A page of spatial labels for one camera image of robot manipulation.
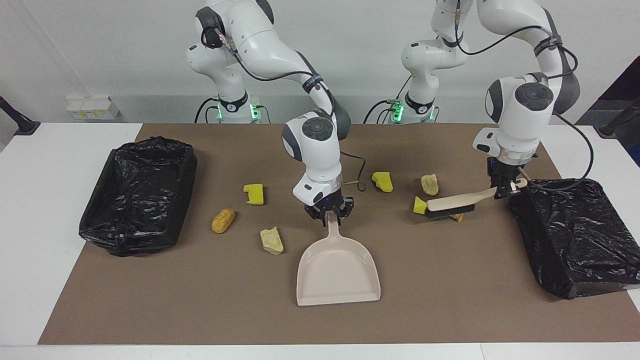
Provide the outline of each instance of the brush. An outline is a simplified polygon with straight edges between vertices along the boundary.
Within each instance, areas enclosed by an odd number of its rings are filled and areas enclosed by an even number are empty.
[[[518,188],[527,186],[526,179],[518,179],[515,183]],[[476,204],[482,200],[489,199],[495,195],[497,188],[490,188],[483,192],[466,193],[441,199],[427,201],[427,209],[424,213],[428,218],[446,217],[448,215],[457,215],[470,213],[476,209]]]

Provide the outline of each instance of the yellow object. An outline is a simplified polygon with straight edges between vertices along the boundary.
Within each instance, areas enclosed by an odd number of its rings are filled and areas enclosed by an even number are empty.
[[[373,180],[373,182],[376,183],[376,186],[385,193],[394,191],[394,185],[391,183],[391,174],[388,172],[374,172],[371,176],[371,180]]]
[[[236,212],[233,209],[224,209],[213,219],[211,229],[218,234],[222,234],[227,230],[235,218]]]
[[[249,201],[247,204],[264,205],[264,187],[262,184],[245,185],[243,191],[249,193]]]
[[[262,230],[260,238],[262,239],[262,248],[271,255],[280,255],[284,251],[280,234],[278,234],[278,227],[274,227],[271,230]]]
[[[457,215],[449,215],[449,216],[457,222],[462,222],[462,218],[465,217],[465,214],[457,214]]]
[[[419,197],[415,197],[415,201],[413,202],[413,212],[424,215],[427,212],[427,202],[422,201]]]
[[[438,195],[438,178],[435,174],[425,175],[420,178],[420,184],[422,185],[422,191],[429,196]]]

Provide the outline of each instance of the gray joint cap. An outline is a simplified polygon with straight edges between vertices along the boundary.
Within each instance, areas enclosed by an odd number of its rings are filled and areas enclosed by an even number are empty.
[[[333,133],[333,125],[327,119],[314,117],[305,121],[302,125],[302,133],[310,139],[325,141],[331,137]]]
[[[532,111],[542,111],[551,105],[554,93],[550,88],[538,83],[527,83],[516,89],[516,100]]]

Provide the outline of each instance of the yellow foam piece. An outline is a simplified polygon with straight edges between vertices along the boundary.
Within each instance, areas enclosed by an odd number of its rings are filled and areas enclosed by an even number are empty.
[[[243,191],[249,193],[247,204],[264,205],[264,187],[262,184],[245,185]]]
[[[427,202],[423,201],[419,197],[415,197],[415,201],[413,202],[413,212],[424,215],[427,212]]]
[[[371,176],[371,180],[373,180],[373,182],[376,183],[376,186],[385,193],[394,191],[394,185],[391,183],[391,174],[388,172],[374,172]]]

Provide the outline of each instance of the white wall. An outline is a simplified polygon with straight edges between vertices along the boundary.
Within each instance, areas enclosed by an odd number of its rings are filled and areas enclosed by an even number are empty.
[[[553,14],[565,45],[580,58],[582,97],[567,114],[577,120],[639,55],[640,4],[538,2]],[[45,122],[71,121],[65,96],[78,94],[111,95],[123,121],[189,122],[200,99],[216,93],[184,59],[187,47],[198,40],[193,15],[203,3],[3,0],[0,94]],[[405,44],[434,37],[429,25],[433,0],[271,0],[271,5],[282,39],[305,53],[355,121],[376,99],[397,93],[408,75],[400,62]],[[474,14],[467,24],[471,48],[497,39]],[[511,39],[461,68],[440,71],[441,120],[487,121],[488,85],[537,69],[531,48]],[[310,105],[295,83],[246,83],[278,122]],[[6,122],[0,114],[0,123]],[[7,130],[0,127],[0,132],[0,139],[6,139]]]

